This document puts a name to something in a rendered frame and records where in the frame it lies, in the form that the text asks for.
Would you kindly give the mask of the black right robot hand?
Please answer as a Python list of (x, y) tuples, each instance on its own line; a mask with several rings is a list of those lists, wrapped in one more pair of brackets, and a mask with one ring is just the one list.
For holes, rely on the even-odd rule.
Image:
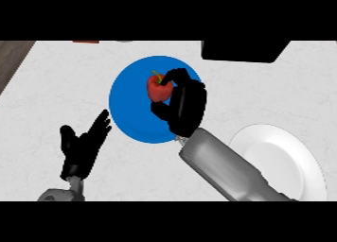
[(206, 112), (207, 90), (206, 84), (191, 78), (187, 68), (172, 69), (161, 84), (176, 83), (170, 103), (163, 101), (151, 103), (151, 111), (159, 118), (169, 122), (169, 130), (178, 136), (190, 138)]

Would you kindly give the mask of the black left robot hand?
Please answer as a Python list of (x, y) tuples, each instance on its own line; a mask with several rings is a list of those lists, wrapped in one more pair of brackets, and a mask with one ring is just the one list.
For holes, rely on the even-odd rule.
[(107, 110), (98, 115), (89, 131), (82, 136), (77, 136), (70, 125), (62, 125), (61, 137), (65, 163), (61, 178), (64, 180), (71, 177), (79, 177), (83, 180), (89, 177), (99, 149), (111, 130), (111, 118)]

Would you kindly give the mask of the red bell pepper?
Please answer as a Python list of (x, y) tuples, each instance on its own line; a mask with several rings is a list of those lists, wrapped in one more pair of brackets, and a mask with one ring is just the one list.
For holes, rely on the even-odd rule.
[(160, 74), (157, 71), (153, 72), (153, 76), (148, 79), (147, 89), (148, 89), (148, 96), (154, 102), (167, 101), (172, 97), (173, 92), (173, 83), (169, 82), (167, 85), (163, 85), (164, 75)]

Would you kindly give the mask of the blue plate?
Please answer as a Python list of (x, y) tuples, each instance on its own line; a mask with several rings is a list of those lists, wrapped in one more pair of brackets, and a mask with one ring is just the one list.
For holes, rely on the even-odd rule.
[(154, 71), (161, 75), (175, 68), (187, 68), (195, 80), (201, 80), (193, 66), (170, 56), (151, 56), (133, 61), (122, 70), (110, 93), (110, 113), (122, 132), (135, 140), (160, 144), (173, 141), (176, 135), (151, 111), (148, 79)]

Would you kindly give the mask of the white plate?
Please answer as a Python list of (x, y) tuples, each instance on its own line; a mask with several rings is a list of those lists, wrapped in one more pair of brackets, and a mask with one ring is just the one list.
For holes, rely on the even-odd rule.
[(327, 201), (318, 159), (290, 131), (268, 124), (250, 125), (238, 131), (229, 146), (262, 171), (271, 187), (290, 199)]

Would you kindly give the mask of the black appliance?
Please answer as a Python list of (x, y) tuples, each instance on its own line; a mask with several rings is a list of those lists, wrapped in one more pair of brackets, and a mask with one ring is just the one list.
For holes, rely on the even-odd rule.
[(204, 41), (201, 58), (210, 61), (274, 63), (290, 41)]

